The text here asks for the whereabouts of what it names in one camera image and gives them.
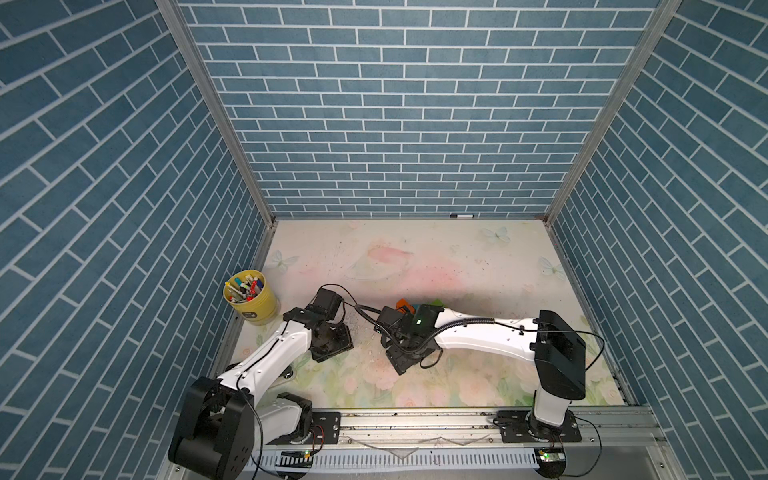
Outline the orange block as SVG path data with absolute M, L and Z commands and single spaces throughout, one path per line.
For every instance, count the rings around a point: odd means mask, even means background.
M 405 299 L 400 299 L 396 303 L 396 309 L 406 314 L 414 314 L 416 312 L 416 309 Z

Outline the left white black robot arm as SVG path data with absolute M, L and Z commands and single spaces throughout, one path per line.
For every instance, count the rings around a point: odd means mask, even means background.
M 353 347 L 341 295 L 317 290 L 310 303 L 286 312 L 253 354 L 215 378 L 200 377 L 186 391 L 168 450 L 171 463 L 207 479 L 235 479 L 248 464 L 261 465 L 270 442 L 324 443 L 309 399 L 282 393 L 260 400 L 293 362 L 309 353 L 326 361 Z

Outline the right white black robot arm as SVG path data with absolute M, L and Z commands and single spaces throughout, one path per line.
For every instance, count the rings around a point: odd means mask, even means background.
M 473 350 L 525 361 L 534 366 L 538 386 L 525 418 L 529 434 L 553 441 L 568 424 L 569 406 L 586 396 L 586 342 L 557 313 L 534 318 L 498 319 L 437 305 L 385 307 L 375 318 L 363 316 L 381 335 L 381 345 L 402 375 L 432 353 Z

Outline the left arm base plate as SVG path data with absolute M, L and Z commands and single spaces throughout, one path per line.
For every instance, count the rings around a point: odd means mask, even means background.
M 300 420 L 297 432 L 275 436 L 268 445 L 314 445 L 316 448 L 321 443 L 337 445 L 340 438 L 341 419 L 340 411 L 314 411 L 306 432 L 303 432 L 303 420 Z

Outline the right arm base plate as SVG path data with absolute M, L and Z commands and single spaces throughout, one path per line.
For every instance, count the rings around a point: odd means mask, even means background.
M 502 410 L 492 419 L 503 443 L 579 443 L 582 440 L 574 414 L 566 411 L 564 423 L 554 427 L 533 419 L 532 410 Z

